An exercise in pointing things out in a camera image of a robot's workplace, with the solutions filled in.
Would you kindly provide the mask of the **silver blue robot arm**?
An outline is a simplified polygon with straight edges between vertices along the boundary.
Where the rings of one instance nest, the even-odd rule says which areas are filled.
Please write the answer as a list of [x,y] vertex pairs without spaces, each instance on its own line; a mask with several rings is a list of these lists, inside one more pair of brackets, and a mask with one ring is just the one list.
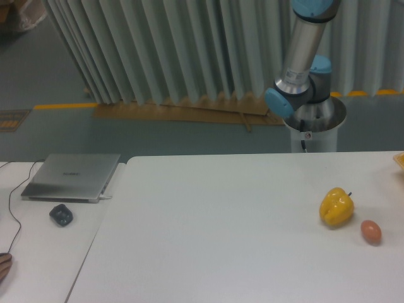
[[292,1],[296,16],[280,74],[264,100],[272,113],[301,132],[328,131],[346,118],[344,104],[331,96],[331,61],[317,51],[339,1]]

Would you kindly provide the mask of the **person's hand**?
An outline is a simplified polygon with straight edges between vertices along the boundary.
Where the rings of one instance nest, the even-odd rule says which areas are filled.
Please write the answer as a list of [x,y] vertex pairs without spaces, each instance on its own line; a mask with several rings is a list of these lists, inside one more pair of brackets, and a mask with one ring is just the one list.
[[9,252],[1,253],[0,256],[0,282],[8,275],[13,265],[13,256]]

